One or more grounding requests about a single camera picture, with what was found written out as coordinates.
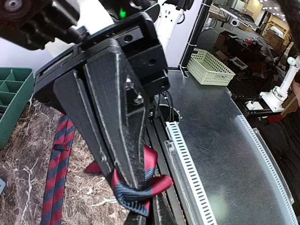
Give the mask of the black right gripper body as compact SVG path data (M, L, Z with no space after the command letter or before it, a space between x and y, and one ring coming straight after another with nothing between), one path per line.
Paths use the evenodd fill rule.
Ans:
M36 73L33 97L46 106L62 110L53 92L54 81L73 69L82 68L107 39L119 44L148 97L170 88L165 53L155 26L147 13L140 12L88 36L41 67Z

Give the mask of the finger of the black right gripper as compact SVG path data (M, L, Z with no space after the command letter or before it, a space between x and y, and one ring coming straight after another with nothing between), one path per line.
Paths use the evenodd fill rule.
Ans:
M94 96L93 85L87 76L80 77L76 70L55 72L53 92L62 109L70 117L106 178L111 178L115 169L114 143L106 130Z
M97 121L121 180L141 189L147 99L119 43L109 38L95 47L84 72Z

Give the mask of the red navy striped tie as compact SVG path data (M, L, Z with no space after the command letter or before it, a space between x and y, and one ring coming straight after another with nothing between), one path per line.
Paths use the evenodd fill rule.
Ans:
M41 217L43 225L61 224L64 187L74 135L74 124L68 116L62 114L58 122L46 177ZM110 186L121 206L147 217L150 214L151 198L170 188L173 180L167 175L156 177L154 172L158 154L148 146L144 146L143 150L146 155L144 160L146 188L139 191L129 188L121 182L117 171L112 174Z

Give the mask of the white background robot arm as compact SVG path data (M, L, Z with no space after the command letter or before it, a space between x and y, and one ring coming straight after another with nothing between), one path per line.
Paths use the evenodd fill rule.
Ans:
M275 86L269 92L261 92L260 97L265 101L273 113L281 113L284 111L283 102L288 97L288 89L292 84L293 79L300 70L300 57L289 57L287 59L289 70L280 86Z

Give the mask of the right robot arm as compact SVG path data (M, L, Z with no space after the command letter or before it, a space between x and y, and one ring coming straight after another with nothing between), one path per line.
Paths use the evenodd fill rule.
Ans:
M37 71L34 97L67 115L106 179L113 173L135 190L147 182L144 135L149 106L169 88L154 0L98 0L87 7L93 25L79 25L76 0L3 0L0 36L28 50L70 44Z

